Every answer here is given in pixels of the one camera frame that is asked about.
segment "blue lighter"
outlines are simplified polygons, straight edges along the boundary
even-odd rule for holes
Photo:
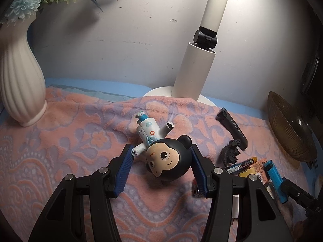
[[[264,168],[266,172],[268,173],[269,177],[271,178],[271,181],[274,184],[274,187],[276,189],[276,192],[278,194],[279,200],[282,204],[286,203],[288,201],[288,195],[286,195],[281,189],[280,185],[283,182],[280,174],[278,173],[278,170],[275,166],[275,164],[272,162],[272,160],[269,160],[264,164]]]

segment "yellow eraser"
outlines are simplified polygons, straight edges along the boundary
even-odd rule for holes
[[[239,174],[241,177],[247,177],[249,174],[256,174],[256,171],[254,168],[249,168],[247,171],[243,171]]]

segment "toy head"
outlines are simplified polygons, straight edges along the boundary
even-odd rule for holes
[[[187,135],[177,140],[165,138],[155,141],[146,151],[147,169],[162,181],[178,179],[191,166],[191,145],[192,140]]]

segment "toy ear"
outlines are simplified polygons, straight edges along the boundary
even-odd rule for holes
[[[190,149],[192,146],[192,139],[187,135],[180,136],[177,141],[181,142],[186,149]]]
[[[146,163],[146,168],[147,168],[147,170],[148,170],[150,173],[152,173],[152,171],[151,171],[151,169],[150,169],[150,167],[149,167],[148,163]]]

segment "toy arm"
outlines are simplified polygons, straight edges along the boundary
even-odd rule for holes
[[[171,131],[171,130],[173,130],[174,129],[174,127],[175,127],[175,125],[172,123],[172,122],[167,122],[166,123],[166,125],[164,125],[161,129],[160,129],[160,131],[159,131],[159,134],[160,134],[160,136],[162,137],[162,138],[165,138],[167,135],[168,135],[168,133]]]
[[[134,147],[131,150],[131,153],[133,156],[139,156],[142,152],[144,152],[146,150],[147,150],[147,148],[146,148],[145,144],[141,143],[141,144],[137,145],[136,147]]]

